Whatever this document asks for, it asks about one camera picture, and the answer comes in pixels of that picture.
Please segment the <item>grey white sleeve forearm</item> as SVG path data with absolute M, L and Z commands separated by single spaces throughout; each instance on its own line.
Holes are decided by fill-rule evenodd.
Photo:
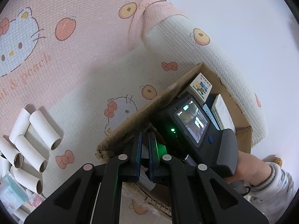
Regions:
M 263 213 L 269 223 L 276 223 L 286 211 L 295 196 L 292 176 L 278 164 L 267 163 L 272 173 L 258 186 L 251 186 L 249 202 Z

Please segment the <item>person right hand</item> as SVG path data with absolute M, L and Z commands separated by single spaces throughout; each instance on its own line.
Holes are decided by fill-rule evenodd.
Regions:
M 272 168 L 254 155 L 238 151 L 238 163 L 235 174 L 226 178 L 227 183 L 248 182 L 253 186 L 264 183 L 272 173 Z

